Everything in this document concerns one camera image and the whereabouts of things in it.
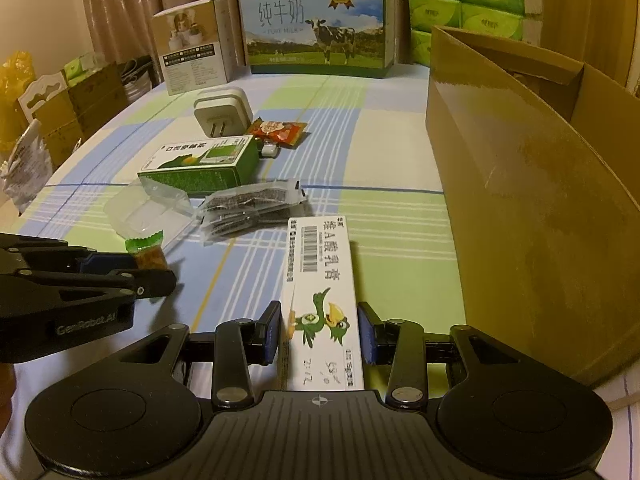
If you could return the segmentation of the small green candy packet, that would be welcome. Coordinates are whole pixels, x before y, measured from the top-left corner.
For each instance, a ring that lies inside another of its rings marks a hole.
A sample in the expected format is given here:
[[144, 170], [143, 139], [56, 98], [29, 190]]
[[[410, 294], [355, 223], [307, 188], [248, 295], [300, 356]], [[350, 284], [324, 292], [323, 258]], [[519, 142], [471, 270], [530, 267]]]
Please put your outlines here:
[[134, 257], [139, 269], [167, 270], [168, 263], [163, 251], [164, 232], [156, 231], [145, 237], [127, 238], [126, 252]]

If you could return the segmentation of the clear plastic tray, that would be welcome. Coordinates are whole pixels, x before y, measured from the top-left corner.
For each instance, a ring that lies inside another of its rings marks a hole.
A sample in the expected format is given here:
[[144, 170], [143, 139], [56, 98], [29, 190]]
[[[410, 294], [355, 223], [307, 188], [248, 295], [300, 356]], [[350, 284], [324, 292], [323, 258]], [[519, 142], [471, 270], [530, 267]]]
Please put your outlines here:
[[148, 178], [125, 186], [106, 202], [103, 210], [111, 227], [125, 240], [162, 232], [165, 252], [189, 233], [196, 220], [186, 192]]

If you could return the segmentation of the white ointment box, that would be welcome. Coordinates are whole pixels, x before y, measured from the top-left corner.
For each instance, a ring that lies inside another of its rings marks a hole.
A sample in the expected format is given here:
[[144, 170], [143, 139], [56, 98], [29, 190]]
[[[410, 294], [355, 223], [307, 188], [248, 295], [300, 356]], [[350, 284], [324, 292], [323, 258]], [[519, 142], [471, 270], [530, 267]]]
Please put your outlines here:
[[282, 386], [362, 390], [352, 253], [343, 216], [288, 220], [281, 292]]

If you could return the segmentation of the dark sachet bundle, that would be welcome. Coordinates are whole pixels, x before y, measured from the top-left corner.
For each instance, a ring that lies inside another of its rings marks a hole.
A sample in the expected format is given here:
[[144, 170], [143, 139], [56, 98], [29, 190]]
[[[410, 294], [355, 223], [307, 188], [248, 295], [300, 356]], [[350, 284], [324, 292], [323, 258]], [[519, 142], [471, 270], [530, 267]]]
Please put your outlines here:
[[304, 216], [307, 194], [299, 180], [272, 180], [240, 185], [206, 197], [196, 213], [201, 243], [210, 245], [270, 226], [285, 226]]

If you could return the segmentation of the green spray medicine box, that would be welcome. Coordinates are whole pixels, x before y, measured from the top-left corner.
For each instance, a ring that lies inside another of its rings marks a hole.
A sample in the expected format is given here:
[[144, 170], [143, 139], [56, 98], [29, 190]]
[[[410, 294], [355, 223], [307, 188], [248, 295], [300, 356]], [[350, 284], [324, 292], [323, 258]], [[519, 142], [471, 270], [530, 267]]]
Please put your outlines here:
[[220, 136], [165, 144], [142, 166], [138, 177], [204, 197], [249, 184], [258, 162], [258, 145], [252, 136]]

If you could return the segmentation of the white power adapter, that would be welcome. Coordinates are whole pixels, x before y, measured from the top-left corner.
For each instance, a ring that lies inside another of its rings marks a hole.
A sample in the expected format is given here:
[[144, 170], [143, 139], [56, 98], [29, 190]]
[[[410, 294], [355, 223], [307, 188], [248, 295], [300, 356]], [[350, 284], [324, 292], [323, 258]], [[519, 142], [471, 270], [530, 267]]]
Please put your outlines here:
[[250, 102], [239, 87], [201, 93], [193, 103], [193, 115], [209, 138], [240, 136], [253, 122]]

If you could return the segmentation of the red snack packet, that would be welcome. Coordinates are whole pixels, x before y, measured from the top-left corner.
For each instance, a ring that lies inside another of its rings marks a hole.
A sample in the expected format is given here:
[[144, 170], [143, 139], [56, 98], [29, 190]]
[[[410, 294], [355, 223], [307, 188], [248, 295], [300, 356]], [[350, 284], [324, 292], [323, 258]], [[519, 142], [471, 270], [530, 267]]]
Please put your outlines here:
[[278, 122], [257, 118], [247, 129], [247, 134], [256, 136], [264, 142], [274, 143], [285, 148], [295, 148], [307, 128], [306, 122]]

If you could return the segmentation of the white printed plastic bag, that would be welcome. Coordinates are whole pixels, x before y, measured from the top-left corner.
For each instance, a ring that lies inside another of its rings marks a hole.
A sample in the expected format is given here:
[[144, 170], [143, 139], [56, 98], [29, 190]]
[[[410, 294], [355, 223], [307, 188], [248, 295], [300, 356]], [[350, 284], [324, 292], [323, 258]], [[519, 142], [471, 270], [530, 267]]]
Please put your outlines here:
[[2, 192], [19, 214], [24, 214], [53, 174], [51, 156], [40, 129], [41, 122], [32, 120], [1, 166]]

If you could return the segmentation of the brown boxes on floor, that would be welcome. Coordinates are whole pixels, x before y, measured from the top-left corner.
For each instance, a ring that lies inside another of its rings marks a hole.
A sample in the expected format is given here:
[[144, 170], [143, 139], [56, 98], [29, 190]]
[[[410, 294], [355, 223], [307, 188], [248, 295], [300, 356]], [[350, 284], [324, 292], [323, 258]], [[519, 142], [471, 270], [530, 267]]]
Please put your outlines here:
[[77, 82], [61, 73], [33, 81], [18, 98], [23, 115], [40, 121], [40, 136], [54, 168], [79, 145], [157, 84], [152, 58], [108, 64]]

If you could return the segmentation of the small white usb plug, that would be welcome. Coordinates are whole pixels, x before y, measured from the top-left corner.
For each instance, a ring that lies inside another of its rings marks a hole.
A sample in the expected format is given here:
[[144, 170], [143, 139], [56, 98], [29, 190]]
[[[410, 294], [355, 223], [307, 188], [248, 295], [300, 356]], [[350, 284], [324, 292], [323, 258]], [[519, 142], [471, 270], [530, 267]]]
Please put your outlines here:
[[276, 158], [281, 151], [281, 148], [277, 143], [266, 142], [258, 139], [256, 141], [256, 145], [260, 158]]

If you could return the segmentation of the yellow plastic bag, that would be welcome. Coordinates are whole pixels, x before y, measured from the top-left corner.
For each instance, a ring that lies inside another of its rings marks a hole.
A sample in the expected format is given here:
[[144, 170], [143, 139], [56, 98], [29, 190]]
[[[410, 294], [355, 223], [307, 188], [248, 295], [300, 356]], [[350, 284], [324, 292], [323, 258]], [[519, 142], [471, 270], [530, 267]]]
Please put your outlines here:
[[0, 152], [8, 158], [17, 139], [27, 128], [18, 98], [36, 79], [32, 55], [13, 52], [0, 66]]

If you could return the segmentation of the brown cardboard box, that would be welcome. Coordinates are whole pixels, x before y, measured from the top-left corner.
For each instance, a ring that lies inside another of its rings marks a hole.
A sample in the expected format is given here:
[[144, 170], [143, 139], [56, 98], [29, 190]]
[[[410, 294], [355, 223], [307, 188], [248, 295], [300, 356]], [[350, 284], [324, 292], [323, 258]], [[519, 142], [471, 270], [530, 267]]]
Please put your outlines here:
[[426, 130], [468, 322], [588, 386], [638, 359], [638, 99], [587, 63], [443, 27]]

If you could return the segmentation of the white product box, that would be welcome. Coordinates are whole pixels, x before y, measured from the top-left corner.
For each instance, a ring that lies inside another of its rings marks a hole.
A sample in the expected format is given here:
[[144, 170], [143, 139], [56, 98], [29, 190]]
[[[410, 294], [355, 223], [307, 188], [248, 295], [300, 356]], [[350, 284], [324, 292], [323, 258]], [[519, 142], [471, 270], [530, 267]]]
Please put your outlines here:
[[238, 63], [227, 0], [198, 0], [151, 18], [158, 64], [172, 96], [232, 81]]

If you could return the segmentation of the blue milk carton box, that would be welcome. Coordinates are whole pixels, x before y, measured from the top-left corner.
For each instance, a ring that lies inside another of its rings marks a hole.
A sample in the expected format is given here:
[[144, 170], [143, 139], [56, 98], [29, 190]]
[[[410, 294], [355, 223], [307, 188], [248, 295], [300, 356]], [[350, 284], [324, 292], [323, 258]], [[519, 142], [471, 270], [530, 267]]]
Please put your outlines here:
[[395, 0], [239, 0], [254, 74], [383, 77], [395, 63]]

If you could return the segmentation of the green tissue pack stack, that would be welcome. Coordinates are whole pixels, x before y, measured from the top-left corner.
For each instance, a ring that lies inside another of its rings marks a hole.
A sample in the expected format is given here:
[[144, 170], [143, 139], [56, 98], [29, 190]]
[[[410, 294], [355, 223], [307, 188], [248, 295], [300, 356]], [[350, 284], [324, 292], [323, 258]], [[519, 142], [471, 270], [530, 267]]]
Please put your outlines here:
[[413, 63], [431, 64], [436, 26], [513, 39], [538, 46], [544, 0], [408, 0]]

